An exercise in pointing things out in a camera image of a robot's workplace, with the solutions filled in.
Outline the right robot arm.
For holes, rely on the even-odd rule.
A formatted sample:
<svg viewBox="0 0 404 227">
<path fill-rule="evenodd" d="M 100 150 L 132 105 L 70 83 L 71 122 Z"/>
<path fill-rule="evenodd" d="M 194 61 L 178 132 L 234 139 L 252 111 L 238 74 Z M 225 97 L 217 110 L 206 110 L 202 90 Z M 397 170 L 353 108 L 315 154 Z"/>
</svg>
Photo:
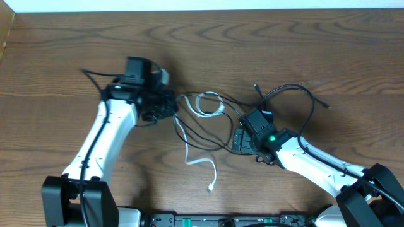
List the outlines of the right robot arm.
<svg viewBox="0 0 404 227">
<path fill-rule="evenodd" d="M 297 133 L 276 130 L 271 112 L 240 117 L 232 149 L 267 165 L 298 173 L 337 204 L 309 221 L 313 226 L 403 226 L 403 187 L 387 167 L 354 165 L 321 151 Z"/>
</svg>

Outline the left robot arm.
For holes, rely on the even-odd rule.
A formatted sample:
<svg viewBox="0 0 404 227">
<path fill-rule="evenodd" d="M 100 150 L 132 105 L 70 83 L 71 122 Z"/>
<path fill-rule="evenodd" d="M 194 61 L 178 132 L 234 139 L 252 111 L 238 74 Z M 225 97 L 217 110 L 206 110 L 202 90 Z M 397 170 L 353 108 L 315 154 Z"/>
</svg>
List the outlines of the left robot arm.
<svg viewBox="0 0 404 227">
<path fill-rule="evenodd" d="M 151 127 L 177 112 L 169 73 L 144 57 L 128 57 L 126 70 L 112 75 L 102 88 L 96 73 L 82 73 L 100 93 L 96 119 L 72 162 L 60 176 L 48 176 L 42 185 L 47 226 L 146 226 L 137 208 L 118 206 L 110 191 L 110 179 L 129 133 Z"/>
</svg>

